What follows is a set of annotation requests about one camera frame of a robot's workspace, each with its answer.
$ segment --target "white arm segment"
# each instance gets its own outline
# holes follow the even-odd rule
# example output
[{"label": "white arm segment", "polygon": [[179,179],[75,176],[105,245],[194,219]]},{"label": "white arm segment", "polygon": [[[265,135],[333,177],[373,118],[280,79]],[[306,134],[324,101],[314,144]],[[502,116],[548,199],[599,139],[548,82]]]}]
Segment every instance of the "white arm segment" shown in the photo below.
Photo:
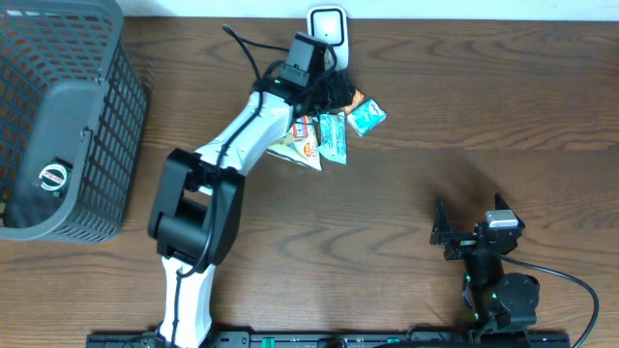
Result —
[{"label": "white arm segment", "polygon": [[[174,295],[176,293],[176,271],[186,273],[192,268],[179,259],[162,258],[165,269],[165,316],[159,328],[159,334],[166,342],[172,340],[172,322],[174,321]],[[195,273],[181,281],[178,301],[178,326],[175,345],[181,348],[197,348],[211,330],[211,288],[215,265],[210,265],[204,273]]]},{"label": "white arm segment", "polygon": [[[217,163],[223,143],[249,119],[258,107],[258,93],[260,92],[251,93],[250,101],[241,114],[215,140],[195,150],[202,155],[203,161],[211,164]],[[247,176],[264,151],[276,140],[286,135],[292,122],[292,106],[271,93],[262,92],[262,98],[260,114],[232,141],[222,160],[221,168],[233,167],[240,174]],[[200,191],[211,193],[209,188],[201,188]]]}]

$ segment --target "basket bottom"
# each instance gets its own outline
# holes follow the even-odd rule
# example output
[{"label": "basket bottom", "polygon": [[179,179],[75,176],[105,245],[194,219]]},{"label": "basket bottom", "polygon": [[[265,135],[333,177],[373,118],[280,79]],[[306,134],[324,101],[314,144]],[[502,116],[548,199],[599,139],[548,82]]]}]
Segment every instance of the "basket bottom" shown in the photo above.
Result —
[{"label": "basket bottom", "polygon": [[[95,105],[102,100],[99,85],[93,81],[62,81],[45,91],[35,125],[19,167],[13,193],[7,203],[4,224],[24,228],[50,218],[64,198],[36,186],[41,171],[53,160],[74,165],[81,132],[93,119]],[[69,185],[81,178],[71,177]]]}]

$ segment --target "blue wrapper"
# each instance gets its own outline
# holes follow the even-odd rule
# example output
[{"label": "blue wrapper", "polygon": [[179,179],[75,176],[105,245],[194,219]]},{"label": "blue wrapper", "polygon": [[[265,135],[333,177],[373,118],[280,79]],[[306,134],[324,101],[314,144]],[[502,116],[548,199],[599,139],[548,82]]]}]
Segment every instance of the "blue wrapper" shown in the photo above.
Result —
[{"label": "blue wrapper", "polygon": [[359,136],[364,136],[386,118],[387,113],[374,99],[370,99],[363,105],[357,107],[346,119],[350,127],[352,127]]},{"label": "blue wrapper", "polygon": [[320,115],[318,153],[327,160],[346,164],[346,124],[343,112],[337,115]]}]

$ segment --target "snack package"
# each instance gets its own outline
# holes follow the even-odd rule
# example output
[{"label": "snack package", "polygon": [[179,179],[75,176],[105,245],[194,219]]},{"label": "snack package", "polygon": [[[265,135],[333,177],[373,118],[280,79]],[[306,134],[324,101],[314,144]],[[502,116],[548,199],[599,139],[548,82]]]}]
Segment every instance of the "snack package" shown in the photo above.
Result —
[{"label": "snack package", "polygon": [[322,170],[317,147],[316,129],[313,127],[311,118],[303,116],[295,121],[285,137],[269,146],[267,153],[303,166]]},{"label": "snack package", "polygon": [[359,136],[364,136],[387,118],[387,113],[374,99],[366,101],[346,117],[348,124]]},{"label": "snack package", "polygon": [[346,164],[346,123],[343,112],[320,115],[320,138],[320,155],[327,160]]},{"label": "snack package", "polygon": [[352,110],[355,109],[355,107],[357,107],[357,105],[359,105],[364,99],[364,94],[361,93],[361,91],[359,90],[355,90],[355,96],[352,98],[352,103],[348,106],[344,107],[344,113],[346,115],[348,115],[349,113],[352,112]]}]

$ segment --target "wood grain surface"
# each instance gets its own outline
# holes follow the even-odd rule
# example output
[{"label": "wood grain surface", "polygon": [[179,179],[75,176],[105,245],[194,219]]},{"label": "wood grain surface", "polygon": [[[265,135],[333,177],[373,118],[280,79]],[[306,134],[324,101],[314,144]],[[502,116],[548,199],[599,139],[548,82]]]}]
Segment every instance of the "wood grain surface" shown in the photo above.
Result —
[{"label": "wood grain surface", "polygon": [[[146,233],[165,157],[212,138],[253,80],[227,22],[288,46],[303,20],[128,18],[124,41],[152,89],[123,233],[97,246],[0,243],[0,347],[83,347],[92,332],[162,320],[164,279]],[[600,295],[586,347],[619,341],[619,27],[616,23],[350,20],[349,72],[387,111],[348,165],[317,172],[264,156],[239,237],[218,268],[217,321],[256,330],[405,330],[473,320],[460,262],[428,244],[433,202],[471,229],[500,191],[527,223],[512,256]],[[260,69],[282,57],[252,48]],[[575,341],[592,302],[541,282],[537,328]]]}]

